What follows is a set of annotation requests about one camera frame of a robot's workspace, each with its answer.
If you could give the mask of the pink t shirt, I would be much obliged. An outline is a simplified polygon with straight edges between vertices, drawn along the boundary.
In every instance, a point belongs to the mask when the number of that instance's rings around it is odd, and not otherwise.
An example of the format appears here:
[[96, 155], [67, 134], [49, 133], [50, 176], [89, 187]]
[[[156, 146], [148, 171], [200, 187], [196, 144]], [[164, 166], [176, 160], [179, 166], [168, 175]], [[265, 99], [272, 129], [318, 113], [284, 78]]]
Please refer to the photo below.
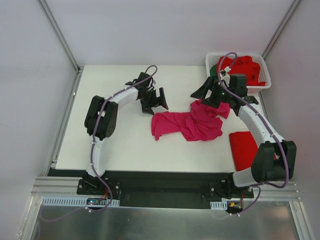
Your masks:
[[223, 135], [221, 118], [227, 119], [230, 107], [221, 103], [218, 108], [196, 100], [190, 104], [189, 112], [160, 112], [151, 120], [151, 134], [158, 141], [161, 136], [178, 133], [188, 142], [212, 141]]

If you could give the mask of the white plastic laundry basket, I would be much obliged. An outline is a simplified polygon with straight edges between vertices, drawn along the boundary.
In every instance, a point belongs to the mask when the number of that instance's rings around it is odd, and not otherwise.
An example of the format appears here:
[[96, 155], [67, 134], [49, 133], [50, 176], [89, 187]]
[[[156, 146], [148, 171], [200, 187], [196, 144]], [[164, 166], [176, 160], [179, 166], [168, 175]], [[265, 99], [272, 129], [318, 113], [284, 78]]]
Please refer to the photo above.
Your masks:
[[[205, 56], [205, 67], [208, 77], [218, 75], [218, 66], [224, 54], [210, 52]], [[271, 87], [271, 78], [262, 56], [257, 54], [239, 53], [231, 74], [243, 74], [247, 78], [248, 93], [255, 94]]]

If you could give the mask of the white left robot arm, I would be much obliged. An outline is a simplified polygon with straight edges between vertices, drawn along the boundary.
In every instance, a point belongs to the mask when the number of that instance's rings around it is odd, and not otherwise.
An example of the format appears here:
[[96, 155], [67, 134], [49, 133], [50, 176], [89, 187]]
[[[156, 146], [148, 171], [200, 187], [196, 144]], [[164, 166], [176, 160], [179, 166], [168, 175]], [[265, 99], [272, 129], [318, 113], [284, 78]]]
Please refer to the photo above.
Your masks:
[[141, 111], [154, 115], [153, 108], [163, 107], [168, 110], [165, 92], [162, 87], [155, 88], [153, 75], [141, 72], [138, 78], [125, 83], [124, 87], [110, 97], [95, 95], [89, 105], [84, 127], [90, 139], [89, 163], [80, 185], [94, 195], [108, 194], [103, 176], [106, 168], [102, 163], [101, 149], [116, 129], [118, 111], [139, 100]]

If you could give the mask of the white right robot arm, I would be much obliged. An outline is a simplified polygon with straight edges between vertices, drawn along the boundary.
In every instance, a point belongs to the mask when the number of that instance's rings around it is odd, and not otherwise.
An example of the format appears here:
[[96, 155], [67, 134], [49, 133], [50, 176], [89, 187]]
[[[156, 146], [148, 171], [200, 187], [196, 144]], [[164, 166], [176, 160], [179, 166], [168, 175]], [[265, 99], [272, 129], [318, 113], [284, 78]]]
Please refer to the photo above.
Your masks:
[[229, 173], [214, 192], [226, 199], [237, 197], [243, 190], [269, 185], [283, 189], [293, 177], [297, 146], [285, 140], [259, 111], [259, 102], [248, 95], [247, 77], [244, 74], [229, 75], [223, 71], [219, 77], [209, 76], [204, 84], [193, 92], [191, 98], [202, 104], [218, 108], [226, 103], [250, 131], [258, 149], [250, 167]]

